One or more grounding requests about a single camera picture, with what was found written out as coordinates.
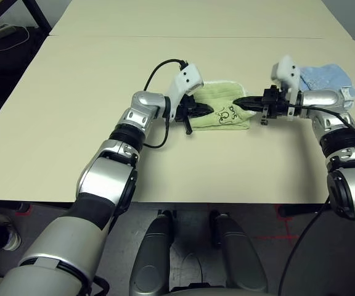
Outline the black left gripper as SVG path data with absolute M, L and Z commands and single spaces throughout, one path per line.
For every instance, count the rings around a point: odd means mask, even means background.
M 194 109 L 194 117 L 203 117 L 214 112 L 214 109 L 208 104 L 197 103 L 193 96 L 184 95 L 180 101 L 175 115 L 175 122 L 183 123 L 186 135 L 192 134 L 192 127 L 189 121 L 189 115 Z

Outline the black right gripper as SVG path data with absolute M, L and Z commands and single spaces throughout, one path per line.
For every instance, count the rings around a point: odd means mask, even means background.
M 268 119 L 288 115 L 288 101 L 277 86 L 265 89 L 263 96 L 240 97 L 233 103 L 243 110 L 261 111 L 261 125 L 263 126 L 268 125 Z

